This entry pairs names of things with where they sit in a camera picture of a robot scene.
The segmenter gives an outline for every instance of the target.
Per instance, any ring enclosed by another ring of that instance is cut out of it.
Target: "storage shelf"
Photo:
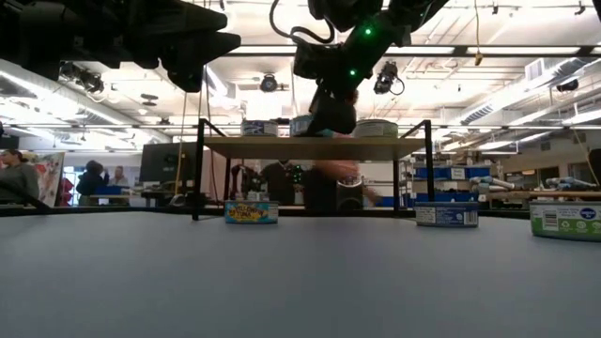
[[[205,146],[231,159],[392,161],[424,147],[421,139],[205,137]]]

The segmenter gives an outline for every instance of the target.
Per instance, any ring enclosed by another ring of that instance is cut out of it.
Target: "ceiling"
[[[193,2],[198,6],[221,11],[218,1]],[[494,3],[499,6],[496,14],[493,13]],[[276,35],[270,27],[271,1],[230,0],[224,4],[224,12],[229,18],[229,25],[225,31],[241,35],[243,45],[291,43]],[[434,18],[411,35],[412,42],[422,45],[474,45],[476,36],[482,45],[584,45],[601,42],[601,23],[591,1],[583,1],[586,10],[580,15],[575,15],[579,10],[577,0],[479,0],[479,24],[473,4],[473,0],[449,1]],[[302,0],[282,0],[275,11],[275,22],[285,31],[293,25],[302,25],[322,36],[328,33],[323,22],[311,17],[306,2]],[[347,33],[338,33],[337,41],[343,42]],[[470,107],[522,79],[524,67],[534,59],[485,58],[483,63],[476,67],[471,58],[384,58],[376,65],[374,73],[379,72],[385,61],[396,62],[399,78],[405,84],[405,91],[400,96],[376,95],[373,92],[375,76],[363,81],[359,87],[360,98],[356,107],[359,117],[387,118],[407,125],[424,118],[432,119],[435,124],[454,123],[457,116],[465,113]],[[79,67],[101,75],[105,89],[98,95],[85,93],[80,86],[66,82],[65,79],[59,81],[59,85],[80,95],[77,99],[78,104],[94,106],[97,111],[106,110],[106,114],[127,124],[156,124],[161,118],[168,117],[169,122],[179,125],[184,114],[185,123],[194,124],[198,115],[207,116],[209,111],[211,120],[216,124],[238,124],[244,109],[247,113],[250,110],[258,112],[254,113],[254,118],[269,118],[274,114],[284,117],[307,114],[316,85],[313,81],[293,76],[292,62],[291,57],[221,57],[208,66],[212,75],[211,81],[223,84],[226,90],[220,92],[213,86],[208,93],[208,101],[206,92],[202,95],[183,93],[171,84],[163,69],[140,69],[133,63],[123,63],[120,69],[108,69],[99,63],[78,63]],[[512,102],[503,109],[525,115],[557,103],[557,100],[580,95],[595,88],[595,83],[601,80],[596,75],[597,69],[598,66],[594,65],[578,75],[581,83],[578,91],[559,93],[553,90],[551,94],[549,91],[537,92],[523,100]],[[260,80],[266,73],[274,74],[284,90],[269,94],[258,90]],[[29,76],[30,80],[35,77],[33,74]],[[55,94],[61,95],[62,91],[63,89],[57,89]],[[145,102],[148,100],[141,98],[143,94],[158,98],[152,101],[152,106],[147,106]],[[5,105],[9,105],[34,99],[9,100],[5,95],[3,100]],[[48,108],[49,111],[57,109],[60,110],[60,106]],[[87,118],[98,116],[88,111],[84,114]],[[488,119],[487,123],[503,122],[503,114],[495,116],[498,117],[498,121]],[[5,123],[11,121],[11,118],[3,116],[1,111],[0,118]],[[112,122],[101,118],[86,123]],[[171,137],[179,134],[179,130],[162,133]],[[127,132],[119,137],[128,138],[131,135],[132,132]]]

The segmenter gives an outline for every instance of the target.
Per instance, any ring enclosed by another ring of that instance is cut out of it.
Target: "gray table surface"
[[[595,337],[601,245],[394,219],[0,218],[0,337]]]

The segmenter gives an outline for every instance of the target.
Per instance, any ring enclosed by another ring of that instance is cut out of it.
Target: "poster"
[[[49,207],[54,207],[58,192],[58,183],[62,179],[65,153],[23,154],[29,164],[38,172],[39,200]]]

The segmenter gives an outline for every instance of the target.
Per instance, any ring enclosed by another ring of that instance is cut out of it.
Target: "green can label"
[[[535,235],[601,240],[601,206],[531,205],[531,224]]]

